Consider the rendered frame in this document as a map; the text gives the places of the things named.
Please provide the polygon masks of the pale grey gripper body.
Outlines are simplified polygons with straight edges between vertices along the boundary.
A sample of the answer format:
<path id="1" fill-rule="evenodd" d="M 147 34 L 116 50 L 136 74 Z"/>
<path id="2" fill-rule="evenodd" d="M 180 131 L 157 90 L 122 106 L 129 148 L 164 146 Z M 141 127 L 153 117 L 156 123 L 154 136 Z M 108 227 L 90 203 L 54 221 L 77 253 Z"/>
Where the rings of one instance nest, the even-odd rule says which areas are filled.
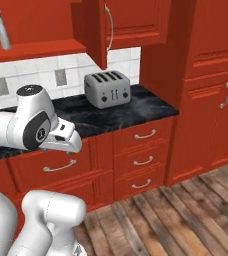
<path id="1" fill-rule="evenodd" d="M 82 139 L 79 133 L 74 130 L 67 141 L 59 141 L 55 138 L 46 139 L 41 145 L 41 149 L 59 150 L 64 152 L 78 153 L 82 149 Z"/>

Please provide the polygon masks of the red base cabinet door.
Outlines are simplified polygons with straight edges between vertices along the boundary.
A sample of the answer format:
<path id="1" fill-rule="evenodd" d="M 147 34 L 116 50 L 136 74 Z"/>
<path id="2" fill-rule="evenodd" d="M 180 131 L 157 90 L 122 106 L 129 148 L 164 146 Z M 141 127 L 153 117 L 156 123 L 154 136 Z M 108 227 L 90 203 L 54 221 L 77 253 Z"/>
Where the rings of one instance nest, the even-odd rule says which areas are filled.
<path id="1" fill-rule="evenodd" d="M 81 198 L 88 212 L 113 202 L 113 171 L 98 169 L 77 177 L 64 178 L 60 174 L 54 180 L 47 179 L 51 174 L 34 174 L 23 178 L 18 184 L 19 191 L 12 199 L 18 212 L 15 237 L 24 225 L 25 217 L 21 210 L 22 199 L 30 190 L 47 190 Z"/>

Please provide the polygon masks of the red tall cabinet small door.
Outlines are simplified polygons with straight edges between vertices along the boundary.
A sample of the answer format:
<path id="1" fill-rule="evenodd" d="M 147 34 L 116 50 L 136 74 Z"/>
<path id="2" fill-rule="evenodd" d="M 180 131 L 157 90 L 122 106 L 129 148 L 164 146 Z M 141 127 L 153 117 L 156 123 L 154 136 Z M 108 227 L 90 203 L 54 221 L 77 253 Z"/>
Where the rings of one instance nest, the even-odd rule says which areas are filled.
<path id="1" fill-rule="evenodd" d="M 228 71 L 228 0 L 196 0 L 185 77 Z"/>

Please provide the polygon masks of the red wide drawer front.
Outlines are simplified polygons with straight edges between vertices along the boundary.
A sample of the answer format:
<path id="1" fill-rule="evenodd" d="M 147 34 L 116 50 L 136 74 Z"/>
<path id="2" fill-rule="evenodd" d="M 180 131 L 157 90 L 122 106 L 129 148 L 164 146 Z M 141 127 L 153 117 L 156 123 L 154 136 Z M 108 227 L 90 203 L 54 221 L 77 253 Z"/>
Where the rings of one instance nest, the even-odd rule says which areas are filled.
<path id="1" fill-rule="evenodd" d="M 47 179 L 54 180 L 60 174 L 64 178 L 77 177 L 92 170 L 90 156 L 90 141 L 82 141 L 82 150 L 68 156 L 63 151 L 48 152 L 32 151 L 8 159 L 18 186 L 23 178 L 34 174 L 51 174 Z"/>

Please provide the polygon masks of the grey four-slot toaster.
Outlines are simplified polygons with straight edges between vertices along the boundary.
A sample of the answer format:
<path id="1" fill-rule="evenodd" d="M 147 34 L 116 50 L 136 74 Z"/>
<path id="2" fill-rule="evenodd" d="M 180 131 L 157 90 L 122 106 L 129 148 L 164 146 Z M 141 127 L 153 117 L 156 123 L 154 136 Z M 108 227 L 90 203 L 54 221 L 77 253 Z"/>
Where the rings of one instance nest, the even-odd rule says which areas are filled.
<path id="1" fill-rule="evenodd" d="M 116 70 L 87 74 L 84 91 L 87 100 L 99 109 L 127 104 L 131 100 L 130 79 Z"/>

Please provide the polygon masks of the red narrow drawer front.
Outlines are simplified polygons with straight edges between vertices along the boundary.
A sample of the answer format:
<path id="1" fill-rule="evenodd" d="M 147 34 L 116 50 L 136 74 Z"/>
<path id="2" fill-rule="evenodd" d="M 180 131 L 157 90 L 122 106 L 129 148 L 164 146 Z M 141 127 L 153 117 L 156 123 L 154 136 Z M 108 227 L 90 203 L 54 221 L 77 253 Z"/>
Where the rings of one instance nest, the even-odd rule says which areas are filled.
<path id="1" fill-rule="evenodd" d="M 168 140 L 173 121 L 173 117 L 166 117 L 115 131 L 113 133 L 114 153 L 121 154 L 132 147 L 146 145 L 147 143 L 153 143 L 158 140 Z M 150 134 L 152 129 L 156 130 L 154 136 L 147 139 L 134 138 L 135 134 Z"/>
<path id="2" fill-rule="evenodd" d="M 114 172 L 117 180 L 130 175 L 144 173 L 155 167 L 164 166 L 167 161 L 168 143 L 137 148 L 114 157 Z"/>
<path id="3" fill-rule="evenodd" d="M 162 186 L 165 178 L 164 165 L 153 166 L 152 168 L 146 168 L 139 172 L 131 173 L 114 183 L 114 200 L 120 201 L 139 194 L 143 194 L 148 190 Z M 151 179 L 151 183 L 142 189 L 131 188 L 132 184 L 142 185 L 147 182 L 147 179 Z"/>

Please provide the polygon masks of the red wall cabinet side panel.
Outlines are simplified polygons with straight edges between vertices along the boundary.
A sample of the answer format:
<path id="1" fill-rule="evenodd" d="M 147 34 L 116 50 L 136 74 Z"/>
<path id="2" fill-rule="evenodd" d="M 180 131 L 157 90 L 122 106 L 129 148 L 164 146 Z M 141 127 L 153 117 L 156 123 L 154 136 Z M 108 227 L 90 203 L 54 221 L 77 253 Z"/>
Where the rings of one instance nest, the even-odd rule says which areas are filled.
<path id="1" fill-rule="evenodd" d="M 71 1 L 73 36 L 101 69 L 107 68 L 104 4 L 104 0 Z"/>

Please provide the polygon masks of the red wall cabinet door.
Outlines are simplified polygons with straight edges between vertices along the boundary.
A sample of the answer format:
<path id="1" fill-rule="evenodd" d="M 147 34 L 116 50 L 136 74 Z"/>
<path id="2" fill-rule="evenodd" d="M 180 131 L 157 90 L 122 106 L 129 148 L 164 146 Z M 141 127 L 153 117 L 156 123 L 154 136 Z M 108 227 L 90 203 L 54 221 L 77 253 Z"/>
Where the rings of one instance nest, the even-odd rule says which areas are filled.
<path id="1" fill-rule="evenodd" d="M 11 48 L 0 43 L 0 62 L 80 53 L 74 35 L 74 6 L 82 0 L 0 0 Z"/>
<path id="2" fill-rule="evenodd" d="M 112 49 L 166 42 L 171 0 L 105 0 L 113 17 Z M 110 21 L 105 14 L 107 43 Z"/>

